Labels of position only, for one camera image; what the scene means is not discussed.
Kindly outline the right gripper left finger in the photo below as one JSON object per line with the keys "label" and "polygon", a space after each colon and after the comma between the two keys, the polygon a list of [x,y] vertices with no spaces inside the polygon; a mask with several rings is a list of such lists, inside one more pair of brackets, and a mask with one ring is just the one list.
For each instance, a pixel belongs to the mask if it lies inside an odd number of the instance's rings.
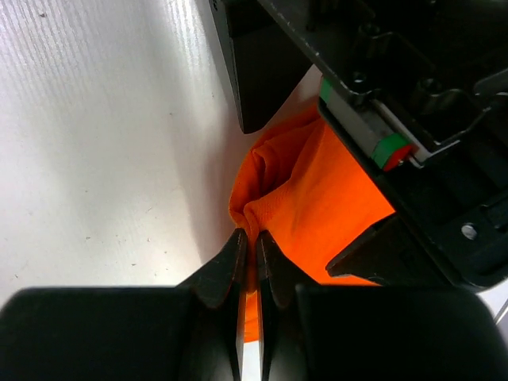
{"label": "right gripper left finger", "polygon": [[4,380],[238,380],[248,239],[174,287],[33,287],[1,309]]}

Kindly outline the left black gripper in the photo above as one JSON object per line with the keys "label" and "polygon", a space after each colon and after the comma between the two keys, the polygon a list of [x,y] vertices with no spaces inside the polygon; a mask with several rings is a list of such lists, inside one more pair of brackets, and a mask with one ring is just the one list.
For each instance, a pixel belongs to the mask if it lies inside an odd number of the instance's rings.
{"label": "left black gripper", "polygon": [[507,278],[507,4],[264,1],[318,109],[453,286]]}

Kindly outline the orange t shirt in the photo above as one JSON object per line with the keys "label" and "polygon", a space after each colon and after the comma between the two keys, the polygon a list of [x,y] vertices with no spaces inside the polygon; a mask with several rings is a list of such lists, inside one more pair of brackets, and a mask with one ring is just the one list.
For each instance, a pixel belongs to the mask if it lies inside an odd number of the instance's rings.
{"label": "orange t shirt", "polygon": [[259,338],[256,239],[267,230],[283,254],[319,283],[369,286],[332,278],[326,264],[367,227],[394,212],[316,106],[267,130],[248,151],[229,215],[248,237],[244,339]]}

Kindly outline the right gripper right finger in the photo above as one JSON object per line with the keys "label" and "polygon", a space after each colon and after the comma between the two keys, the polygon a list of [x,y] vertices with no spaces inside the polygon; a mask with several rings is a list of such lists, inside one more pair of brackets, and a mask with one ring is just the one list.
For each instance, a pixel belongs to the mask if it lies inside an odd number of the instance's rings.
{"label": "right gripper right finger", "polygon": [[271,234],[256,240],[264,380],[504,380],[507,347],[455,287],[316,283]]}

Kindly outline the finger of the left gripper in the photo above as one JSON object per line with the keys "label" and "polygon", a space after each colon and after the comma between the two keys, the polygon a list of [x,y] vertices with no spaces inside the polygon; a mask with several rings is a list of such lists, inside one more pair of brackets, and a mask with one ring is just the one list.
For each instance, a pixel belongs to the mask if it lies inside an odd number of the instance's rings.
{"label": "finger of the left gripper", "polygon": [[334,278],[354,275],[381,286],[452,284],[398,216],[385,217],[369,226],[325,269]]}
{"label": "finger of the left gripper", "polygon": [[242,133],[261,130],[311,62],[258,1],[209,2]]}

